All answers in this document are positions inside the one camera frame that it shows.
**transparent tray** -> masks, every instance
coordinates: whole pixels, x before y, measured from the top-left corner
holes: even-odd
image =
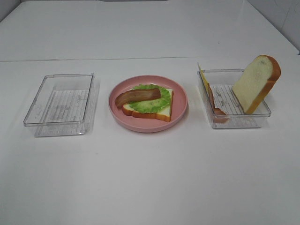
[[[210,84],[216,108],[226,115],[217,115],[209,100],[200,72],[199,90],[205,105],[206,113],[212,128],[260,128],[271,111],[265,101],[262,101],[253,114],[245,114],[241,108],[232,86],[241,77],[243,69],[212,69],[202,70]]]
[[[94,74],[47,75],[23,124],[35,137],[83,135],[92,129],[97,97]]]

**white wall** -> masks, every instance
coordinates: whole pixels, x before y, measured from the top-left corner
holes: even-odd
[[[0,0],[0,21],[13,11],[20,2],[20,0]]]
[[[300,0],[248,0],[300,50]]]

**toy bread slice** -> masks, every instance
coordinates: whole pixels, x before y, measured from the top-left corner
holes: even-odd
[[[279,64],[273,57],[257,56],[244,70],[232,90],[244,113],[252,114],[280,77]]]
[[[140,113],[133,108],[131,108],[130,104],[124,104],[122,107],[122,111],[127,116],[133,116],[136,118],[148,118],[148,119],[157,119],[157,120],[163,120],[166,122],[171,121],[171,114],[172,114],[172,103],[173,103],[173,90],[167,89],[171,96],[171,104],[167,107],[165,107],[163,110],[157,113]]]

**pink plate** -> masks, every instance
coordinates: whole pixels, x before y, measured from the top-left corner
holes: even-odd
[[[122,112],[122,110],[117,109],[115,105],[115,99],[119,94],[139,84],[150,83],[157,84],[165,88],[173,89],[174,95],[170,122],[165,122],[157,119],[141,119],[132,116],[126,116]],[[119,83],[112,90],[108,99],[108,104],[113,117],[119,124],[121,124],[125,128],[137,132],[152,133],[162,131],[174,126],[184,115],[188,106],[188,98],[184,89],[175,81],[172,81],[162,76],[142,75],[129,78]]]

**white tabletop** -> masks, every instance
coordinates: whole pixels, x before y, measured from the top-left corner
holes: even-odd
[[[282,76],[262,128],[212,129],[199,94],[197,62],[252,59],[1,62],[0,224],[299,224],[299,57],[277,58]],[[42,78],[86,72],[101,82],[93,131],[34,138],[23,119]],[[115,122],[109,93],[136,75],[183,86],[189,106],[177,125],[142,134]]]
[[[0,61],[299,51],[246,0],[26,1],[0,23]]]

